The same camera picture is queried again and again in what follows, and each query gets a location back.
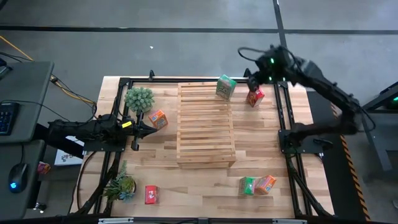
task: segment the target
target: wooden crate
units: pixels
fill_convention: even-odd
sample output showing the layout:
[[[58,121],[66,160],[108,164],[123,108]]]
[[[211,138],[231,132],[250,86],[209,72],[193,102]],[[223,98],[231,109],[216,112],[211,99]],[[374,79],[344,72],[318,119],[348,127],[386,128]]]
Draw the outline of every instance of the wooden crate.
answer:
[[[217,82],[179,83],[177,164],[181,169],[227,168],[235,158],[232,111]]]

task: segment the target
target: orange cube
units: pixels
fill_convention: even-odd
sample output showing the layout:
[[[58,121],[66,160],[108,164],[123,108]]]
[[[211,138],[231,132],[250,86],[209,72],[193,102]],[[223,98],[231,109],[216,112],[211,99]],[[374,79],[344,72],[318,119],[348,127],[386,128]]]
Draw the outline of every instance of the orange cube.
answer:
[[[254,186],[254,193],[261,194],[261,195],[269,194],[269,192],[271,191],[275,182],[276,182],[276,179],[271,175],[258,178],[256,180],[256,184]]]
[[[166,115],[162,110],[157,110],[155,113],[148,116],[149,120],[152,122],[156,129],[163,128],[168,124]]]

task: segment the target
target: gray floor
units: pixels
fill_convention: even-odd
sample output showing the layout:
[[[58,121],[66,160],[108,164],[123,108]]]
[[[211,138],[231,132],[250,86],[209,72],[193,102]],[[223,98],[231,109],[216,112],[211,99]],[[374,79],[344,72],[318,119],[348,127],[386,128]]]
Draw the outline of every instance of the gray floor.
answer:
[[[285,29],[398,29],[396,0],[279,0],[279,5]],[[272,0],[12,0],[0,12],[0,24],[277,28]],[[54,61],[54,74],[92,100],[97,99],[105,75],[148,75],[153,69],[157,75],[166,76],[241,77],[246,67],[255,70],[256,66],[239,57],[238,47],[266,49],[280,41],[278,34],[258,33],[0,31],[0,35],[35,60]],[[338,82],[362,103],[398,79],[398,35],[288,34],[286,40],[293,53],[312,59],[328,79]],[[4,42],[0,42],[0,51],[20,55]],[[85,104],[53,85],[45,105],[68,119],[83,121],[90,117]],[[40,116],[42,124],[54,119],[57,116],[46,110]],[[366,175],[370,150],[366,138],[358,135],[348,142],[357,173]],[[62,195],[72,192],[73,186],[73,180],[51,181],[48,194],[42,193],[48,196],[50,206],[43,215],[67,213],[70,197]],[[398,198],[396,184],[363,183],[362,188],[372,220],[398,222],[398,210],[391,203]]]

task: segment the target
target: desk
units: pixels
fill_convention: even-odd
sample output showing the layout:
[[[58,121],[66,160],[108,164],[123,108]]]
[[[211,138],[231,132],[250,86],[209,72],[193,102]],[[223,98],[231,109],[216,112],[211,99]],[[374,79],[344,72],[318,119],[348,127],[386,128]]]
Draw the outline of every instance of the desk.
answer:
[[[35,132],[54,63],[10,63],[9,66],[12,70],[0,80],[0,101],[24,100],[38,104],[18,102],[21,106],[12,134],[0,136],[0,143],[29,142]]]
[[[97,115],[110,112],[119,78],[104,77]],[[247,86],[237,85],[231,99],[237,161],[229,169],[197,170],[179,169],[176,163],[178,84],[134,83],[134,86],[150,88],[154,92],[153,111],[161,109],[166,114],[169,125],[141,140],[140,151],[132,151],[131,139],[127,140],[121,161],[127,160],[127,174],[135,178],[138,189],[131,203],[117,201],[113,204],[113,217],[294,217],[285,157],[279,149],[277,131],[280,126],[274,88],[271,85],[261,86],[266,97],[256,108],[251,108],[245,102]],[[312,123],[305,88],[290,86],[289,91],[296,122]],[[285,109],[284,97],[281,98]],[[151,124],[147,117],[144,122]],[[81,177],[82,204],[98,185],[103,157],[103,153],[93,156]],[[325,210],[333,213],[321,161],[314,155],[303,154],[302,157],[308,188]],[[277,179],[269,195],[238,196],[238,180],[241,177],[264,175],[273,175]],[[144,204],[144,187],[150,184],[160,187],[158,205]],[[300,208],[304,211],[301,190],[298,190],[298,196]],[[71,208],[71,212],[74,211],[76,197]]]
[[[32,190],[37,183],[37,165],[43,157],[44,141],[36,140],[24,143],[24,161],[29,165],[28,181],[25,190],[19,194],[11,193],[8,186],[8,174],[11,168],[21,159],[21,144],[2,144],[0,146],[0,220],[23,218],[29,202],[33,205],[36,201],[30,200]]]

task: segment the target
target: artificial plant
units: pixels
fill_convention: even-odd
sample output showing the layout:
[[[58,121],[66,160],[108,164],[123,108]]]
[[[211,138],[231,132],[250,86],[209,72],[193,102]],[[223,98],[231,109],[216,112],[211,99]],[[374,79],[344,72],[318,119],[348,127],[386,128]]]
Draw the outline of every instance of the artificial plant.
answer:
[[[153,97],[152,90],[144,87],[133,87],[127,91],[124,101],[126,102],[126,106],[133,112],[140,110],[147,112],[152,108],[152,103],[155,102]]]
[[[122,200],[123,202],[129,202],[134,196],[136,182],[131,176],[126,175],[126,167],[127,161],[123,161],[118,176],[105,187],[104,196],[110,201]]]

